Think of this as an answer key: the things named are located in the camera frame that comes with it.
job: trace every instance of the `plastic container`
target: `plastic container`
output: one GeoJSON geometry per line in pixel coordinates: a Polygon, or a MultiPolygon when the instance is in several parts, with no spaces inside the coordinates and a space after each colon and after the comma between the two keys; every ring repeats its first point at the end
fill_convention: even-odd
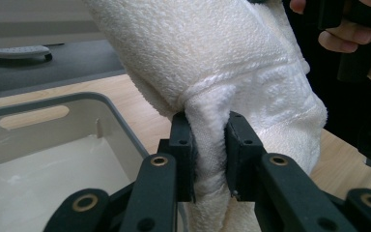
{"type": "Polygon", "coordinates": [[[0,108],[0,232],[43,231],[72,193],[133,182],[146,150],[104,96],[0,108]]]}

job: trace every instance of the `table surface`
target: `table surface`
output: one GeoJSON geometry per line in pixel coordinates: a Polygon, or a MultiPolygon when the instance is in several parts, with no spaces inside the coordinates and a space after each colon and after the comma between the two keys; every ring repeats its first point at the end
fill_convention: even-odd
{"type": "MultiPolygon", "coordinates": [[[[157,151],[161,138],[169,137],[169,120],[146,102],[125,74],[1,98],[0,107],[77,92],[96,92],[110,98],[149,154],[157,151]]],[[[364,161],[356,148],[323,130],[321,157],[311,178],[320,189],[345,198],[350,189],[371,189],[371,168],[364,161]]]]}

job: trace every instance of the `human hand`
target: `human hand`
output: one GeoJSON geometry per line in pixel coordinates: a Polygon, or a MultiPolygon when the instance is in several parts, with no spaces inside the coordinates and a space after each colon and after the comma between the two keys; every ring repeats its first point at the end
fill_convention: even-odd
{"type": "MultiPolygon", "coordinates": [[[[371,7],[371,0],[360,0],[360,2],[371,7]]],[[[371,43],[371,28],[346,19],[351,4],[352,1],[346,1],[344,18],[338,27],[327,29],[320,34],[318,41],[324,48],[336,52],[352,53],[360,44],[371,43]]],[[[303,14],[305,5],[306,0],[291,0],[290,2],[291,9],[298,14],[303,14]]]]}

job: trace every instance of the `towel fold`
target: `towel fold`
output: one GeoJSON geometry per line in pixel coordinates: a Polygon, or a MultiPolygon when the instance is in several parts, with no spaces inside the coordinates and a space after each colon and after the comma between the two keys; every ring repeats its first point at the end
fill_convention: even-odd
{"type": "Polygon", "coordinates": [[[253,204],[230,199],[224,127],[241,113],[268,152],[310,173],[327,113],[282,3],[83,0],[129,76],[161,115],[184,111],[197,141],[190,231],[259,230],[253,204]]]}

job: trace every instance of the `terry cloth towel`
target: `terry cloth towel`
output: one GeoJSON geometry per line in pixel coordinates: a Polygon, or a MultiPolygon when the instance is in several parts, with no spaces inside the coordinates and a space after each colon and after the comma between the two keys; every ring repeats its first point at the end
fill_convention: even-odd
{"type": "Polygon", "coordinates": [[[227,189],[224,127],[241,113],[268,152],[310,173],[327,113],[313,94],[280,0],[83,0],[129,76],[161,115],[184,111],[198,158],[190,231],[259,230],[227,189]]]}

